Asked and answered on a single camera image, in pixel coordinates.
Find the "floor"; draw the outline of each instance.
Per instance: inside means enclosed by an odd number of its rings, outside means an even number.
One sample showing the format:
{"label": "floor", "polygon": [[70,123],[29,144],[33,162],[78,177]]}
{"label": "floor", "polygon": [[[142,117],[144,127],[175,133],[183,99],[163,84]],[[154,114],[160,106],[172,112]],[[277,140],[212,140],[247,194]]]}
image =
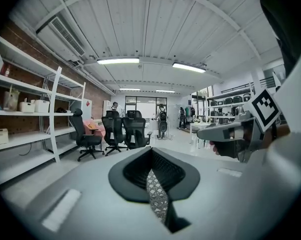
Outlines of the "floor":
{"label": "floor", "polygon": [[[237,160],[230,157],[215,155],[209,144],[206,144],[205,147],[201,146],[198,148],[197,137],[195,134],[192,135],[192,144],[189,143],[190,134],[182,130],[171,129],[169,131],[169,135],[170,138],[168,139],[157,139],[153,136],[151,138],[150,145],[152,147],[166,148],[202,158],[237,162]],[[107,147],[106,143],[103,144],[102,148],[104,149],[105,147]],[[77,159],[79,155],[80,154],[77,149],[71,150],[60,156],[60,163],[48,161],[45,164],[42,164],[37,168],[34,168],[33,170],[0,185],[2,196],[6,200],[24,209],[33,198],[35,198],[50,184],[82,163],[87,163],[93,160],[92,156],[86,156],[78,162]],[[96,153],[95,156],[97,159],[107,159],[107,157],[102,156],[101,153]]]}

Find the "black office chair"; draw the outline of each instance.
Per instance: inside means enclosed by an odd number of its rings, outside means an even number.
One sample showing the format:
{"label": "black office chair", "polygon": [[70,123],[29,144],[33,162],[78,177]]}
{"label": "black office chair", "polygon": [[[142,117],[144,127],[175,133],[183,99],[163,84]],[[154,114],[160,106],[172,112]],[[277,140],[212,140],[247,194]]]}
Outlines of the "black office chair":
{"label": "black office chair", "polygon": [[107,118],[119,118],[120,113],[118,113],[116,110],[107,110],[105,117],[107,117]]}
{"label": "black office chair", "polygon": [[[86,149],[80,150],[79,153],[83,153],[77,161],[80,162],[81,158],[90,154],[94,159],[96,157],[94,156],[94,153],[102,153],[103,155],[105,154],[104,151],[102,151],[102,137],[100,136],[95,136],[94,132],[98,131],[98,129],[90,129],[92,131],[92,134],[85,134],[85,127],[83,123],[83,118],[82,118],[82,110],[77,108],[73,114],[73,116],[70,117],[70,121],[72,125],[75,127],[77,136],[76,136],[76,144],[85,147]],[[95,146],[100,145],[100,150],[96,150]]]}
{"label": "black office chair", "polygon": [[128,110],[126,116],[128,118],[143,118],[142,113],[138,110]]}
{"label": "black office chair", "polygon": [[[124,117],[122,120],[126,131],[125,144],[130,150],[150,144],[152,132],[148,132],[148,138],[145,138],[145,118]],[[131,142],[132,136],[134,136],[135,143]]]}
{"label": "black office chair", "polygon": [[109,145],[107,148],[105,148],[105,151],[107,151],[107,149],[111,149],[105,156],[107,157],[109,153],[113,152],[114,150],[117,150],[119,152],[122,152],[120,149],[128,150],[128,148],[125,146],[119,146],[119,143],[122,143],[125,139],[125,135],[123,135],[122,133],[123,119],[121,117],[103,116],[101,118],[101,121],[106,131],[104,140]]}

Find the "ceiling light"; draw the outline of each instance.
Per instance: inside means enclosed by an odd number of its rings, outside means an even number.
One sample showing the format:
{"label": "ceiling light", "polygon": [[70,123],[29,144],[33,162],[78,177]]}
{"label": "ceiling light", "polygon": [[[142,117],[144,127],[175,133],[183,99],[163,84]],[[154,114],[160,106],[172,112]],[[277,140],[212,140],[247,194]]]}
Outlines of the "ceiling light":
{"label": "ceiling light", "polygon": [[99,65],[121,64],[121,63],[140,63],[140,58],[104,58],[98,59]]}
{"label": "ceiling light", "polygon": [[178,69],[183,69],[183,70],[191,70],[191,71],[195,71],[195,72],[199,72],[199,73],[204,73],[206,71],[205,69],[200,68],[200,67],[190,66],[190,65],[186,65],[186,64],[180,64],[180,63],[176,63],[176,62],[174,62],[172,67],[178,68]]}
{"label": "ceiling light", "polygon": [[156,92],[158,92],[158,93],[170,93],[170,94],[175,93],[174,90],[156,90]]}
{"label": "ceiling light", "polygon": [[121,91],[140,91],[141,89],[137,88],[119,88]]}

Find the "white ceiling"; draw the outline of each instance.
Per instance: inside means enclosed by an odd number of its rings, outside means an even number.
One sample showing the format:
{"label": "white ceiling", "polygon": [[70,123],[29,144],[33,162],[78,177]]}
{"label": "white ceiling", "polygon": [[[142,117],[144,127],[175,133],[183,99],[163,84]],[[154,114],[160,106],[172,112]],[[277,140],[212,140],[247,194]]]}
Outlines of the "white ceiling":
{"label": "white ceiling", "polygon": [[153,63],[84,67],[111,90],[187,95],[239,74],[238,66],[253,58],[263,65],[281,56],[259,0],[21,0],[11,18],[35,33],[54,15],[72,28],[87,63],[89,55],[138,56],[205,63],[209,69],[197,73]]}

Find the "pink cushion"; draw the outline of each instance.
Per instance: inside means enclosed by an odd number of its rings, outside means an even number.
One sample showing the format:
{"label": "pink cushion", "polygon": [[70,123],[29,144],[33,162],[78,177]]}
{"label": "pink cushion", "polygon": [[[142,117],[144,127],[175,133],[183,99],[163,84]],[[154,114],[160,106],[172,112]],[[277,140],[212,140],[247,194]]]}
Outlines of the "pink cushion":
{"label": "pink cushion", "polygon": [[85,127],[85,134],[92,134],[92,131],[90,129],[98,129],[94,132],[94,135],[101,136],[104,139],[104,136],[106,134],[104,126],[98,125],[92,119],[83,120],[83,123]]}

